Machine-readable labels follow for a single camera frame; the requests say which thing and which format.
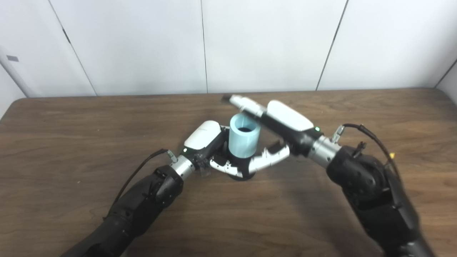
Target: table wood grain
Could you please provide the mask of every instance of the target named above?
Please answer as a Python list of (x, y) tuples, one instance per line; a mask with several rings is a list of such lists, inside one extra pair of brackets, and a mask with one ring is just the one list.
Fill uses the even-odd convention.
[[(363, 123), (383, 140), (440, 257), (457, 255), (457, 108), (439, 90), (275, 92), (327, 135)], [(237, 110), (220, 94), (21, 99), (0, 120), (1, 256), (59, 256), (92, 232), (131, 172), (159, 148), (180, 150), (204, 121)], [(261, 132), (259, 148), (277, 137)], [(340, 141), (383, 160), (347, 129)], [(168, 164), (157, 157), (134, 179)], [(198, 173), (125, 256), (381, 256), (340, 188), (303, 157), (236, 182)]]

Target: black cable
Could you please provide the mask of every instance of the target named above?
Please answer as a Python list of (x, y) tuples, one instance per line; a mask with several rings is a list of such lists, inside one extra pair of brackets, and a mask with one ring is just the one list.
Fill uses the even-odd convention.
[(352, 123), (346, 123), (346, 124), (343, 124), (344, 127), (349, 127), (349, 128), (356, 128), (358, 129), (360, 132), (364, 133), (365, 135), (367, 135), (369, 138), (371, 138), (373, 141), (376, 142), (376, 144), (379, 146), (379, 148), (381, 148), (381, 150), (383, 151), (384, 155), (386, 156), (387, 158), (387, 162), (392, 166), (393, 168), (393, 171), (395, 172), (395, 175), (397, 176), (397, 178), (400, 180), (400, 173), (398, 171), (398, 168), (397, 168), (397, 164), (395, 163), (395, 161), (390, 157), (390, 153), (389, 151), (387, 150), (386, 146), (381, 142), (381, 140), (379, 140), (376, 135), (371, 132), (369, 129), (367, 129), (365, 126), (363, 126), (362, 124), (360, 125), (356, 125), (356, 124), (352, 124)]
[(124, 192), (125, 188), (127, 187), (127, 185), (130, 183), (130, 181), (133, 179), (133, 177), (138, 173), (138, 171), (141, 170), (141, 168), (149, 161), (151, 160), (152, 158), (160, 155), (160, 154), (163, 154), (163, 153), (166, 153), (168, 151), (168, 149), (160, 149), (159, 151), (149, 155), (148, 158), (146, 158), (141, 164), (140, 166), (138, 166), (138, 168), (130, 175), (130, 177), (127, 179), (127, 181), (125, 181), (124, 185), (122, 186), (121, 190), (119, 191), (119, 193), (117, 194), (116, 196), (116, 199), (114, 199), (114, 202), (113, 204), (115, 204), (119, 198), (121, 198), (121, 195), (122, 193)]

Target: white wall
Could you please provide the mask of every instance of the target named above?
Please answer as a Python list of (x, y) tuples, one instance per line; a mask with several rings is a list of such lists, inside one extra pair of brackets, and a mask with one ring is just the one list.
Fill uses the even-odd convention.
[(208, 91), (315, 90), (346, 0), (203, 0)]
[(94, 95), (48, 1), (0, 0), (0, 6), (0, 59), (28, 96)]
[(335, 37), (346, 2), (0, 0), (0, 61), (93, 96), (433, 87), (457, 59), (457, 1), (349, 0)]
[(23, 97), (25, 95), (0, 65), (0, 118), (15, 100)]
[(444, 91), (457, 104), (457, 65), (446, 74), (437, 88)]
[(319, 90), (434, 87), (456, 31), (455, 0), (349, 0)]
[(98, 95), (206, 93), (200, 0), (51, 0)]

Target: light blue cup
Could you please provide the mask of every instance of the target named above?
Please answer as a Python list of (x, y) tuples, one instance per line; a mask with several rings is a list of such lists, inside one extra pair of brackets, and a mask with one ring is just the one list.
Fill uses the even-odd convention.
[(248, 116), (238, 113), (230, 119), (228, 149), (238, 158), (249, 158), (257, 150), (259, 135), (260, 125)]

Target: silver metal joint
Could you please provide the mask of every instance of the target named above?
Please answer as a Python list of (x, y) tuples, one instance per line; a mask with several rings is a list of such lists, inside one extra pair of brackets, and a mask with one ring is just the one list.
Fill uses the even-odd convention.
[(333, 143), (326, 136), (320, 136), (314, 142), (311, 151), (308, 154), (308, 158), (322, 167), (327, 168), (340, 148), (341, 146), (339, 144)]
[(178, 161), (178, 158), (176, 158), (175, 154), (172, 151), (168, 150), (167, 155), (168, 157), (170, 157), (173, 163), (176, 163)]
[(185, 180), (195, 170), (195, 166), (192, 162), (182, 155), (177, 158), (175, 163), (171, 163), (170, 167), (173, 168), (183, 180)]
[(332, 139), (330, 139), (330, 142), (336, 144), (338, 143), (338, 140), (340, 140), (340, 137), (342, 136), (343, 132), (344, 132), (344, 126), (343, 125), (340, 125), (335, 133), (333, 133), (333, 136), (332, 136)]

